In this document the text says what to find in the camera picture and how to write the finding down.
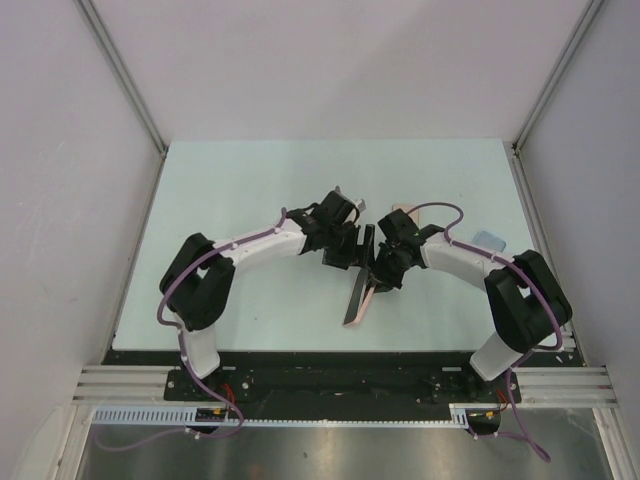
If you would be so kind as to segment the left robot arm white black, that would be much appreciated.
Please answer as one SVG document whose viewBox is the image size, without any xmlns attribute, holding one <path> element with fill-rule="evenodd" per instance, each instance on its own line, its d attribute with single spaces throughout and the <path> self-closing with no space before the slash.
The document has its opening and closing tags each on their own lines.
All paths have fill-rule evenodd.
<svg viewBox="0 0 640 480">
<path fill-rule="evenodd" d="M 283 208 L 275 223 L 256 232 L 215 241 L 195 233 L 184 241 L 160 281 L 156 320 L 177 331 L 191 393 L 207 400 L 220 390 L 215 323 L 233 281 L 273 260 L 316 251 L 327 266 L 365 266 L 372 259 L 375 232 L 372 225 L 360 224 L 365 210 L 364 200 L 352 200 L 336 187 L 321 202 Z"/>
</svg>

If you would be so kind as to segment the phone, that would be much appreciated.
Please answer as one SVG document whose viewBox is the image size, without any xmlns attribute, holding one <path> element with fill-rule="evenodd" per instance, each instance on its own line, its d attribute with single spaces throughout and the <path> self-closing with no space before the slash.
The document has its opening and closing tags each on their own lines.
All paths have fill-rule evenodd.
<svg viewBox="0 0 640 480">
<path fill-rule="evenodd" d="M 347 313 L 343 320 L 344 327 L 355 326 L 363 320 L 367 312 L 367 309 L 371 303 L 374 293 L 375 293 L 375 288 L 368 287 L 364 291 L 362 301 L 358 305 L 352 304 L 348 307 Z"/>
<path fill-rule="evenodd" d="M 493 252 L 504 252 L 506 242 L 500 237 L 486 231 L 479 231 L 472 239 L 472 244 L 481 249 Z"/>
</svg>

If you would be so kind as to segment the gold pink smartphone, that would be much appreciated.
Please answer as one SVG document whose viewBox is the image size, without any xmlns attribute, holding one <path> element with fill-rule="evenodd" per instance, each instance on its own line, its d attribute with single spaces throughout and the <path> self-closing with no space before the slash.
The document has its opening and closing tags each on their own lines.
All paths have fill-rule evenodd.
<svg viewBox="0 0 640 480">
<path fill-rule="evenodd" d="M 405 212 L 417 226 L 421 225 L 420 210 L 416 205 L 396 203 L 392 205 L 391 211 L 396 210 Z"/>
</svg>

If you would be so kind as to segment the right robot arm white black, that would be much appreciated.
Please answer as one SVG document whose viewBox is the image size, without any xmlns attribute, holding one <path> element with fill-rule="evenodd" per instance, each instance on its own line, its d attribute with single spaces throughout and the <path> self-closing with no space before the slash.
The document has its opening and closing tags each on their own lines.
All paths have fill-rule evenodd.
<svg viewBox="0 0 640 480">
<path fill-rule="evenodd" d="M 378 292 L 401 289 L 405 273 L 419 267 L 450 274 L 486 293 L 495 332 L 461 376 L 469 399 L 486 400 L 497 389 L 497 377 L 545 339 L 553 336 L 553 347 L 562 347 L 561 327 L 572 320 L 573 309 L 539 252 L 504 256 L 453 238 L 449 228 L 420 228 L 400 209 L 378 226 L 385 241 L 370 270 Z"/>
</svg>

